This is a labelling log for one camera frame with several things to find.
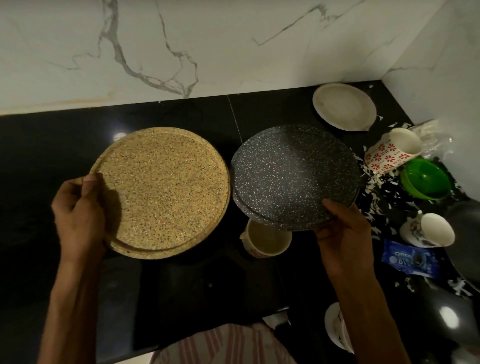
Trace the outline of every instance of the white marble wall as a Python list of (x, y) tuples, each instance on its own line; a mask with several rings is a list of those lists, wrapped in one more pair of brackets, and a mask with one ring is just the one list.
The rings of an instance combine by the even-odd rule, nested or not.
[(480, 200), (480, 1), (448, 0), (383, 81), (414, 123), (454, 136), (445, 164)]
[(381, 78), (444, 0), (4, 0), (0, 114)]

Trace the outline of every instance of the striped cloth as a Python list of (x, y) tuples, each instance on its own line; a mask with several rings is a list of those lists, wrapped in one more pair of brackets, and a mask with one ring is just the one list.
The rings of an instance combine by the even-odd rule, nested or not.
[(263, 324), (227, 324), (155, 352), (150, 364), (296, 364)]

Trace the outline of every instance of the green bowl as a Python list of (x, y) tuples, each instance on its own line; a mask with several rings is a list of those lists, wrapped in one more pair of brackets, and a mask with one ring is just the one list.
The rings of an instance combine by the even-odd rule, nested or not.
[(422, 200), (443, 200), (452, 191), (448, 175), (426, 159), (413, 159), (400, 173), (400, 182), (410, 195)]

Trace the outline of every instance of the blue wrapper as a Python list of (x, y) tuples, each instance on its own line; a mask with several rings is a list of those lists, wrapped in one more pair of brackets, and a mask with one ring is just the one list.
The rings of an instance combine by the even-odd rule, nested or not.
[(385, 239), (382, 262), (406, 274), (440, 278), (440, 266), (431, 249), (403, 245)]

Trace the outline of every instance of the kitchen counter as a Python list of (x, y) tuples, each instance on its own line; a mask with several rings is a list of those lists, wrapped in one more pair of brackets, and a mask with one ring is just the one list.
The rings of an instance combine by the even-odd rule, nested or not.
[[(241, 143), (256, 133), (299, 123), (328, 129), (361, 159), (365, 147), (383, 133), (411, 123), (381, 81), (353, 85), (367, 92), (377, 107), (379, 116), (367, 133), (342, 132), (321, 120), (312, 107), (316, 87), (0, 118), (2, 363), (36, 359), (59, 259), (51, 199), (64, 180), (87, 174), (115, 138), (154, 126), (183, 128), (207, 139), (229, 164)], [(401, 241), (390, 228), (398, 230), (414, 213), (405, 201), (416, 202), (424, 212), (444, 207), (407, 195), (393, 199), (385, 189), (378, 192), (385, 215), (372, 222), (380, 231), (374, 240), (375, 271), (408, 352), (424, 357), (434, 351), (434, 344), (443, 343), (449, 350), (455, 347), (453, 340), (466, 337), (477, 345), (472, 301), (455, 296), (448, 285), (435, 290), (418, 277), (406, 282), (403, 273), (380, 262), (382, 239)], [(368, 211), (371, 194), (361, 191), (357, 204)], [(226, 322), (249, 324), (289, 308), (296, 339), (288, 348), (299, 362), (355, 362), (324, 329), (325, 310), (337, 299), (314, 234), (296, 232), (284, 254), (254, 259), (239, 240), (247, 220), (231, 201), (217, 229), (183, 254), (140, 261), (109, 252), (100, 285), (97, 361), (114, 363)], [(454, 279), (455, 273), (447, 271)], [(451, 330), (439, 332), (444, 327), (435, 305), (448, 300), (471, 322), (460, 339)], [(422, 333), (427, 331), (425, 339)]]

